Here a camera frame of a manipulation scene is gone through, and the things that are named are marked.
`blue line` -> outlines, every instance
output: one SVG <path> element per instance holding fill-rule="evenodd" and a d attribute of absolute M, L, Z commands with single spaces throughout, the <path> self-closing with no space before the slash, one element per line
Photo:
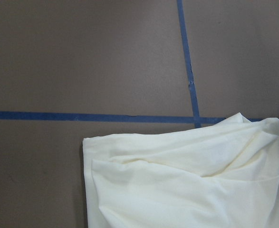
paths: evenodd
<path fill-rule="evenodd" d="M 185 19 L 184 19 L 184 15 L 183 15 L 183 1 L 182 0 L 177 0 L 177 8 L 178 8 L 179 24 L 180 24 L 180 28 L 181 28 L 181 35 L 182 35 L 182 42 L 183 42 L 183 53 L 184 53 L 187 76 L 188 76 L 188 81 L 189 81 L 188 87 L 189 87 L 190 96 L 191 96 L 194 125 L 195 125 L 195 128 L 198 128 L 198 127 L 201 127 L 200 112 L 198 109 L 198 102 L 197 102 L 193 72 L 192 72 L 192 67 L 191 67 L 190 51 L 189 51 L 189 45 L 188 45 Z"/>
<path fill-rule="evenodd" d="M 200 117 L 202 124 L 217 124 L 225 118 Z M 0 120 L 48 120 L 48 121 L 93 121 L 93 122 L 128 122 L 128 123 L 172 123 L 193 124 L 194 118 L 188 116 L 153 116 L 153 115 L 110 115 L 110 114 L 78 114 L 78 113 L 32 113 L 3 112 Z"/>

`white fabric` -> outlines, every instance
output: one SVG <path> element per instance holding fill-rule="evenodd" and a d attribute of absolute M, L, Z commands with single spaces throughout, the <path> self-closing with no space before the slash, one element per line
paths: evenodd
<path fill-rule="evenodd" d="M 89 228 L 279 228 L 279 119 L 83 140 Z"/>

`white cloth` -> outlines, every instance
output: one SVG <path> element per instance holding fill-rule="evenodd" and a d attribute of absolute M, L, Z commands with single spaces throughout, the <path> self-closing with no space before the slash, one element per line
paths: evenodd
<path fill-rule="evenodd" d="M 83 140 L 89 228 L 279 228 L 279 119 Z"/>

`floor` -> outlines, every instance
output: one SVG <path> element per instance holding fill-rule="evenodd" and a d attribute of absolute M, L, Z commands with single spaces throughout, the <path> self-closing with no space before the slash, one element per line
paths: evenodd
<path fill-rule="evenodd" d="M 0 1 L 0 227 L 87 227 L 85 137 L 279 118 L 279 2 L 182 3 L 199 115 L 176 1 Z"/>

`towel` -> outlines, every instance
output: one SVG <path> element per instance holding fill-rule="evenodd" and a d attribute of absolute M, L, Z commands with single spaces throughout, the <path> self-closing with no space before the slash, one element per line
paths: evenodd
<path fill-rule="evenodd" d="M 89 228 L 279 228 L 279 119 L 83 140 Z"/>

